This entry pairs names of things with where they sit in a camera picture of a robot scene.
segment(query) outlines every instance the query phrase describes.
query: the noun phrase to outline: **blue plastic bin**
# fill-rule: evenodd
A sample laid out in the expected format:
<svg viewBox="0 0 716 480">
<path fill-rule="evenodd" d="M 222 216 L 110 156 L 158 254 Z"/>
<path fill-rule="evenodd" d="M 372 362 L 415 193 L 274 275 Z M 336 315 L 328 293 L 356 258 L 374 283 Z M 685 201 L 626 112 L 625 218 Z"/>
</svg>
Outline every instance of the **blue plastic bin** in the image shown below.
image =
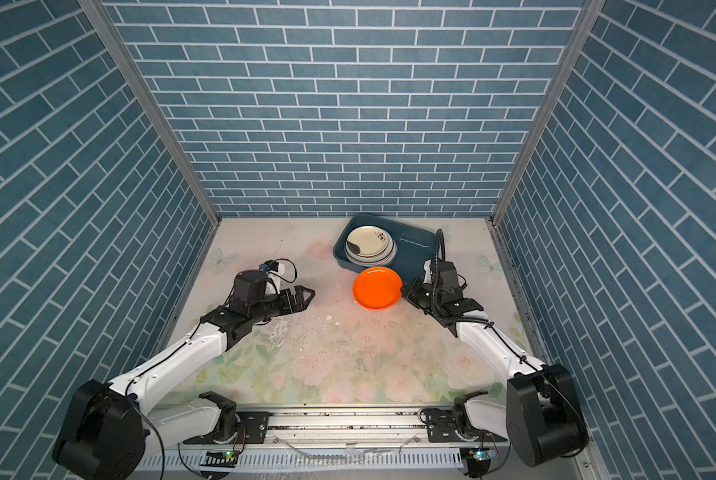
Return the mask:
<svg viewBox="0 0 716 480">
<path fill-rule="evenodd" d="M 425 262 L 435 254 L 436 235 L 416 226 L 404 225 L 383 216 L 358 214 L 350 219 L 342 235 L 334 244 L 334 258 L 342 268 L 353 272 L 363 272 L 366 266 L 356 265 L 347 259 L 345 241 L 355 228 L 364 225 L 378 226 L 384 229 L 398 245 L 396 258 L 385 265 L 401 277 L 403 283 L 411 283 L 415 278 L 425 278 Z"/>
</svg>

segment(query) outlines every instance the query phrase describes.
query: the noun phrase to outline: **table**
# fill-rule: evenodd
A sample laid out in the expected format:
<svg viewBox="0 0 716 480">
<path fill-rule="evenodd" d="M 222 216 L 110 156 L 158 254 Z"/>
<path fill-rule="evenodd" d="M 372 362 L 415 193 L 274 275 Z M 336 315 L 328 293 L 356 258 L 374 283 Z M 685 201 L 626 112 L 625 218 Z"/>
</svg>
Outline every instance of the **table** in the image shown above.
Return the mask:
<svg viewBox="0 0 716 480">
<path fill-rule="evenodd" d="M 356 273 L 332 249 L 344 218 L 225 219 L 210 246 L 169 343 L 224 302 L 240 270 L 291 259 L 295 284 L 315 289 L 305 312 L 256 326 L 233 349 L 190 375 L 161 404 L 182 404 L 213 390 L 239 404 L 424 404 L 451 402 L 481 389 L 504 402 L 494 372 L 430 316 L 401 300 L 369 311 L 353 299 Z M 465 295 L 519 345 L 529 344 L 484 219 L 399 221 L 443 229 L 446 259 L 467 278 Z"/>
</svg>

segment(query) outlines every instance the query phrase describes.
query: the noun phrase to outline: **stack of plates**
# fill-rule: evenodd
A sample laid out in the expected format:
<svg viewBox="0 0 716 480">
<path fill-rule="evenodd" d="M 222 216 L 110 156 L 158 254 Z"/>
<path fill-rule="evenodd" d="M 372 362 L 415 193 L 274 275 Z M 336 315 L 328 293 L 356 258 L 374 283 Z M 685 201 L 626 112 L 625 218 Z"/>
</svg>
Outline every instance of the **stack of plates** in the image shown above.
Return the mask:
<svg viewBox="0 0 716 480">
<path fill-rule="evenodd" d="M 345 242 L 347 259 L 361 266 L 388 265 L 397 252 L 398 245 L 390 234 L 378 226 L 359 226 L 350 232 Z"/>
</svg>

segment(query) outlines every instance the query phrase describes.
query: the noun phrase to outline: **orange plate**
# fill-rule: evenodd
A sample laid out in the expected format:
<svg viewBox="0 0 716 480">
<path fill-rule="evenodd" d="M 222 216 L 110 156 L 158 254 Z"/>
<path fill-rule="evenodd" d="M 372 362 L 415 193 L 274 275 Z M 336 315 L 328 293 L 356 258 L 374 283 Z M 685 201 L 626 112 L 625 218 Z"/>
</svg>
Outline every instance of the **orange plate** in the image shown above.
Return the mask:
<svg viewBox="0 0 716 480">
<path fill-rule="evenodd" d="M 384 310 L 401 298 L 403 282 L 391 269 L 384 266 L 367 268 L 353 282 L 353 296 L 363 308 Z"/>
</svg>

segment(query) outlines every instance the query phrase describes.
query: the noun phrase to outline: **blue brick wall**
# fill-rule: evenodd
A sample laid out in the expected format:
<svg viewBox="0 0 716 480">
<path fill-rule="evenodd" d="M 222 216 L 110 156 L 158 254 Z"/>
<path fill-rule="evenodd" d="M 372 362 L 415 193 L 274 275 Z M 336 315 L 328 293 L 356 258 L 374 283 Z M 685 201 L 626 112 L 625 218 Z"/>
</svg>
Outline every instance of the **blue brick wall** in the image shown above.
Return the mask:
<svg viewBox="0 0 716 480">
<path fill-rule="evenodd" d="M 149 356 L 209 224 L 75 0 L 0 1 L 0 478 Z"/>
<path fill-rule="evenodd" d="M 485 216 L 582 0 L 231 3 L 105 2 L 222 215 Z"/>
<path fill-rule="evenodd" d="M 501 229 L 613 478 L 716 478 L 716 1 L 608 0 Z"/>
</svg>

